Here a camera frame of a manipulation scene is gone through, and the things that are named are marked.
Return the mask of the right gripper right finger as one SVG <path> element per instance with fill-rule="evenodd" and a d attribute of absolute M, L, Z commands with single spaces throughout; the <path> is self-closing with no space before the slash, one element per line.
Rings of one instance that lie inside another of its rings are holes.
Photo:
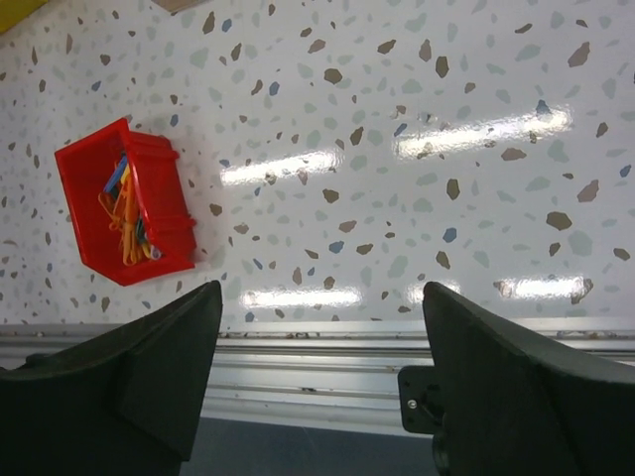
<path fill-rule="evenodd" d="M 429 282 L 423 312 L 444 415 L 442 475 L 631 475 L 634 369 Z"/>

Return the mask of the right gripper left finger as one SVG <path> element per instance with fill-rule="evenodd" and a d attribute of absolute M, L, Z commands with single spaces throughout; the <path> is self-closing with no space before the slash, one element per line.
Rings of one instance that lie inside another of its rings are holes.
<path fill-rule="evenodd" d="M 179 474 L 191 458 L 221 315 L 221 286 L 211 281 L 2 370 L 2 474 Z"/>

